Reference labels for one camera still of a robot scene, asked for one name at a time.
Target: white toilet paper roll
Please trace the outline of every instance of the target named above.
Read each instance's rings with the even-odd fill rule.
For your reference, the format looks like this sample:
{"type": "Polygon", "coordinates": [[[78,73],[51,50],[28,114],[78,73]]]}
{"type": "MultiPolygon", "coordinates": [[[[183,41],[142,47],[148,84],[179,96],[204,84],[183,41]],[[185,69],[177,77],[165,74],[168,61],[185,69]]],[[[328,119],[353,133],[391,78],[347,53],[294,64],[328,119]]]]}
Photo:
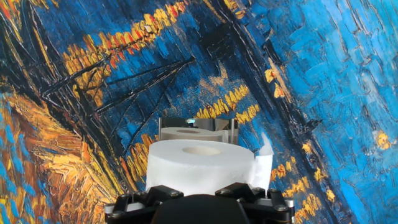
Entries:
{"type": "Polygon", "coordinates": [[[165,185],[184,195],[214,193],[252,180],[254,155],[233,144],[168,140],[150,145],[146,188],[165,185]]]}
{"type": "Polygon", "coordinates": [[[209,131],[200,128],[162,128],[160,140],[195,139],[228,142],[228,131],[209,131]]]}

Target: painted backdrop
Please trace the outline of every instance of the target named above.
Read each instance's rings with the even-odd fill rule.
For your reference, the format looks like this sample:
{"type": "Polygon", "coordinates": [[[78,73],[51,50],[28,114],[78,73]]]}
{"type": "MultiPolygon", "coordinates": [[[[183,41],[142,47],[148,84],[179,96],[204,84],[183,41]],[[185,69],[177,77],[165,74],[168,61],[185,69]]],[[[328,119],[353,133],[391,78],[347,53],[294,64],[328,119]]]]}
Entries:
{"type": "Polygon", "coordinates": [[[236,118],[297,223],[398,222],[398,1],[0,0],[0,223],[101,223],[159,116],[236,118]]]}

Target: paper roll core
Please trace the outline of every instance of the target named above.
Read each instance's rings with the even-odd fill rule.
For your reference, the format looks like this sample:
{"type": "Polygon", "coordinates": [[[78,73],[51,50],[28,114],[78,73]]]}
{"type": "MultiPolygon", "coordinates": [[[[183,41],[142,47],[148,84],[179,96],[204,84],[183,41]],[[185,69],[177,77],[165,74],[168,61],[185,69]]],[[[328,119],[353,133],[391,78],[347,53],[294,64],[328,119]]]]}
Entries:
{"type": "Polygon", "coordinates": [[[190,133],[190,134],[199,134],[199,131],[191,131],[191,130],[177,130],[180,133],[190,133]]]}
{"type": "Polygon", "coordinates": [[[200,155],[200,156],[214,156],[221,154],[221,151],[208,146],[193,146],[193,147],[185,147],[182,149],[183,152],[200,155]]]}

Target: metal holder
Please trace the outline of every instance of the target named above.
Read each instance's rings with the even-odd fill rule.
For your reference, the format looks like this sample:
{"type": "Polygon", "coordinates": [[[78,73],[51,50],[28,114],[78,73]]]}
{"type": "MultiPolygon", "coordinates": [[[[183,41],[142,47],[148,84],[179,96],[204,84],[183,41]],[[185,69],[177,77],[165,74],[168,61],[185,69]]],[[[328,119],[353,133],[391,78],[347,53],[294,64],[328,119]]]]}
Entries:
{"type": "Polygon", "coordinates": [[[236,119],[206,119],[206,118],[159,118],[159,140],[165,140],[162,137],[163,128],[192,128],[204,129],[208,131],[228,131],[228,140],[230,144],[238,144],[238,121],[236,119]]]}

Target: screw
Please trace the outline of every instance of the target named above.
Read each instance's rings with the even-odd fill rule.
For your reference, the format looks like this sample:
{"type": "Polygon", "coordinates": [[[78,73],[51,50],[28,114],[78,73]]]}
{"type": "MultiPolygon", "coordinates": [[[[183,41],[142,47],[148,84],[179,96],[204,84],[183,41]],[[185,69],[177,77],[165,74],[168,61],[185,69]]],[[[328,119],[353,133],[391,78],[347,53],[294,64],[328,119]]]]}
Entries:
{"type": "Polygon", "coordinates": [[[122,212],[122,211],[115,211],[115,212],[112,213],[112,217],[113,218],[120,218],[123,214],[124,214],[124,212],[122,212]]]}
{"type": "Polygon", "coordinates": [[[277,211],[283,212],[283,211],[287,210],[287,206],[285,206],[285,205],[276,205],[274,207],[274,209],[277,210],[277,211]]]}
{"type": "Polygon", "coordinates": [[[221,189],[221,190],[216,191],[216,194],[219,194],[219,195],[226,195],[226,194],[231,194],[231,193],[232,193],[232,191],[230,191],[228,189],[221,189]]]}
{"type": "Polygon", "coordinates": [[[137,192],[136,195],[138,196],[143,196],[145,194],[145,192],[137,192]]]}
{"type": "Polygon", "coordinates": [[[265,191],[265,190],[262,189],[261,187],[255,187],[255,188],[253,188],[253,190],[258,191],[258,192],[260,192],[260,191],[265,191]]]}
{"type": "Polygon", "coordinates": [[[172,191],[172,192],[169,193],[169,195],[170,195],[172,198],[176,198],[176,197],[178,197],[178,196],[180,195],[180,192],[172,191]]]}

